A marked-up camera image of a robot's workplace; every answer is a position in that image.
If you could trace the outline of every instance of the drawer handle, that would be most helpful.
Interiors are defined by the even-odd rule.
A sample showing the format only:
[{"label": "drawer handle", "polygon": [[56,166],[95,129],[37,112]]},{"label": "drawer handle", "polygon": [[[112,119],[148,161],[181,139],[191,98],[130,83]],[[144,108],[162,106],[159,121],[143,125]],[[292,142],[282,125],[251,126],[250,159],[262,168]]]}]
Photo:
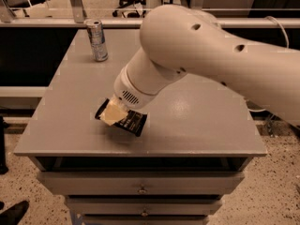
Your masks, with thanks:
[{"label": "drawer handle", "polygon": [[147,190],[144,187],[141,187],[141,189],[138,190],[138,193],[143,195],[147,193]]},{"label": "drawer handle", "polygon": [[143,210],[143,212],[141,213],[141,216],[142,216],[142,217],[148,217],[149,214],[147,213],[146,210]]}]

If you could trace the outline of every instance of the speckled floor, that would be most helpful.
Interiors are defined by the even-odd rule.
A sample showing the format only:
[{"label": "speckled floor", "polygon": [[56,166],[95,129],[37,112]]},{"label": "speckled floor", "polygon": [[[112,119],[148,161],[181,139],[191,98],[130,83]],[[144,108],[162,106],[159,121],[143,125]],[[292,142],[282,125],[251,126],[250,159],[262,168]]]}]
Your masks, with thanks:
[{"label": "speckled floor", "polygon": [[[0,201],[5,203],[4,210],[27,200],[30,206],[20,225],[70,225],[64,198],[53,196],[39,183],[36,179],[38,169],[27,157],[13,154],[26,119],[6,120],[12,126],[5,134],[9,172],[0,175]],[[223,197],[224,204],[210,216],[209,225],[300,224],[299,138],[282,121],[274,124],[275,138],[267,135],[262,122],[256,124],[268,155],[250,162],[246,178],[232,194]]]}]

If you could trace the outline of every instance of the silver can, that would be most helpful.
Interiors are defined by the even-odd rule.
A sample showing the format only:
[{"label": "silver can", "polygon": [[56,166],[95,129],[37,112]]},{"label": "silver can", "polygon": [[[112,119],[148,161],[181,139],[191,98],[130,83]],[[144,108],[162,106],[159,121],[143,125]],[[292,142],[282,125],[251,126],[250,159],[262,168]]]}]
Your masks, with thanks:
[{"label": "silver can", "polygon": [[100,62],[106,60],[108,53],[105,45],[102,22],[98,20],[88,20],[86,21],[86,26],[95,61]]}]

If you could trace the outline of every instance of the drawer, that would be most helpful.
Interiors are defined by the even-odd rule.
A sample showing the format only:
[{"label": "drawer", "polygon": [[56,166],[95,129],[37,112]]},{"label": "drawer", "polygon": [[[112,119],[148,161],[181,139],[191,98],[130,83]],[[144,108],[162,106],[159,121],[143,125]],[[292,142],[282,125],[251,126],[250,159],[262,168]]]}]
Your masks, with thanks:
[{"label": "drawer", "polygon": [[118,216],[83,216],[88,225],[205,225],[207,217],[118,217]]},{"label": "drawer", "polygon": [[61,195],[228,194],[242,172],[40,172],[37,179]]},{"label": "drawer", "polygon": [[218,200],[178,199],[174,198],[91,198],[66,199],[67,207],[77,214],[90,215],[177,215],[199,216],[213,215],[222,205]]}]

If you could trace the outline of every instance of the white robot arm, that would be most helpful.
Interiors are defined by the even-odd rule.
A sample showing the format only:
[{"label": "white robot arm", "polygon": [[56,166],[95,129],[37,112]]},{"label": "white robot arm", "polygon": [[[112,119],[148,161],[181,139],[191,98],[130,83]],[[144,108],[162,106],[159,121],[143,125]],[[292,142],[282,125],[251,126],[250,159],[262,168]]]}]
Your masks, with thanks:
[{"label": "white robot arm", "polygon": [[233,91],[300,128],[300,52],[233,36],[212,15],[179,6],[152,10],[142,47],[122,69],[114,93],[139,109],[188,73]]}]

